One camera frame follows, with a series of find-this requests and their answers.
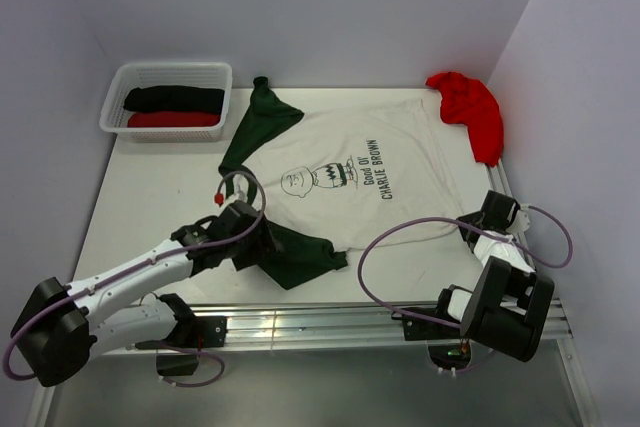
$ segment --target red cloth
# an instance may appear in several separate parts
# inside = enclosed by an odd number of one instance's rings
[[[220,116],[202,112],[154,112],[136,113],[131,116],[127,127],[211,127],[220,122]]]
[[[489,89],[476,79],[444,72],[427,79],[427,87],[442,94],[440,118],[447,124],[464,124],[469,131],[476,162],[494,167],[504,147],[500,107]]]

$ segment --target metal frame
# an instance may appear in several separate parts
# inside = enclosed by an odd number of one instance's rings
[[[494,190],[512,196],[502,161],[496,167],[487,168],[487,173]],[[518,240],[527,246],[525,236],[518,237]],[[404,305],[433,307],[435,302],[405,303]],[[370,303],[310,304],[295,307],[291,305],[193,305],[192,308],[198,316],[227,317],[225,346],[216,351],[371,348],[427,343],[406,342],[402,323],[392,320],[388,310]],[[598,411],[578,361],[571,328],[559,299],[554,300],[549,309],[542,339],[555,341],[558,344],[583,425],[599,427],[601,421]],[[459,340],[429,341],[428,343],[446,345],[455,342]],[[156,351],[153,350],[120,349],[107,355],[155,354]],[[55,387],[44,388],[38,385],[26,426],[45,426],[54,392]]]

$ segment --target black folded cloth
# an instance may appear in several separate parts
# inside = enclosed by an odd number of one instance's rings
[[[130,112],[202,112],[220,115],[224,90],[201,89],[183,85],[160,85],[133,89],[124,100],[123,108]]]

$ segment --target cartoon character print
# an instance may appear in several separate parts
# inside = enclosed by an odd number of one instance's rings
[[[357,187],[358,171],[353,164],[352,157],[349,157],[344,164],[337,162],[325,164],[314,171],[304,166],[297,167],[286,172],[280,179],[282,190],[289,195],[300,198],[304,198],[314,186],[323,189],[337,189],[350,182]]]

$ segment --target white table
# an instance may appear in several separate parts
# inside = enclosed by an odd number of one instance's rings
[[[439,100],[424,89],[275,89],[284,101],[303,111],[349,108],[385,100],[421,96],[433,130],[462,196],[465,211],[476,211],[491,188],[483,164],[474,161],[463,126],[439,118]],[[234,90],[223,140],[200,144],[135,144],[118,139],[82,248],[75,279],[109,270],[136,257],[178,227],[217,213],[213,194],[217,168],[249,105],[251,90]],[[287,304],[361,302],[355,266],[359,251],[348,254],[349,266],[286,291],[258,267],[236,272],[231,261],[167,286],[189,303]],[[440,239],[374,249],[365,266],[365,281],[390,301],[434,300],[450,284],[473,288],[481,265],[457,233]]]

